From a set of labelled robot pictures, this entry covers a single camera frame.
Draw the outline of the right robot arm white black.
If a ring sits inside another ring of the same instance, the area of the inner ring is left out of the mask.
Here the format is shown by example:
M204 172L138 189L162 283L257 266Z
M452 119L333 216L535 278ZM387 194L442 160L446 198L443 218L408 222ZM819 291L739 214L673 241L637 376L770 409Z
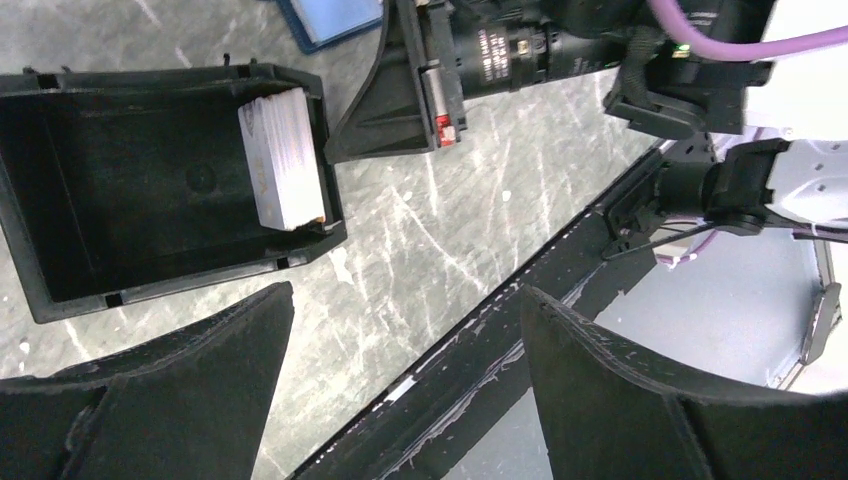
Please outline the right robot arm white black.
M468 99L613 69L607 115L658 143L651 166L602 209L600 255L690 235L847 239L847 140L804 139L756 121L753 92L777 84L763 34L772 1L388 1L365 84L326 145L333 163L458 142Z

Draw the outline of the blue leather card holder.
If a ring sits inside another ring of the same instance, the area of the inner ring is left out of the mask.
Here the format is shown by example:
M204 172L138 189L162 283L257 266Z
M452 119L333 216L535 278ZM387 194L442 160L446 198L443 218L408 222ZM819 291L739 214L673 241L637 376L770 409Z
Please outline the blue leather card holder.
M299 49L306 55L380 27L379 0L278 0Z

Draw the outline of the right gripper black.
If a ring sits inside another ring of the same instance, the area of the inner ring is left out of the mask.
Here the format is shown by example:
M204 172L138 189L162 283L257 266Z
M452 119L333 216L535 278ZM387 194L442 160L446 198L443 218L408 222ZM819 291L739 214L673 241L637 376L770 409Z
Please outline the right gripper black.
M376 59L325 146L331 164L453 145L465 100L615 68L625 52L621 40L579 38L524 9L493 18L472 1L383 7Z

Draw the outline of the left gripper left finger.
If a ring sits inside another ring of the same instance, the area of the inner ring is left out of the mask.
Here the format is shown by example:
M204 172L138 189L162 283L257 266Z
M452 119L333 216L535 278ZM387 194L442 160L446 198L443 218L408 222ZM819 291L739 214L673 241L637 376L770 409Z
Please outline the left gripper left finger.
M294 319L275 283L195 323L1 383L5 479L247 479Z

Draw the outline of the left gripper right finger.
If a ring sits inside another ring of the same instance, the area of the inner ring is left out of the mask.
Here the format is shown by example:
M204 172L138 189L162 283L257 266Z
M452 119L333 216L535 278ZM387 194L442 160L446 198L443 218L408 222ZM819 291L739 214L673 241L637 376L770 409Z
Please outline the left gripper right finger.
M521 329L557 479L843 479L847 396L731 380L522 292Z

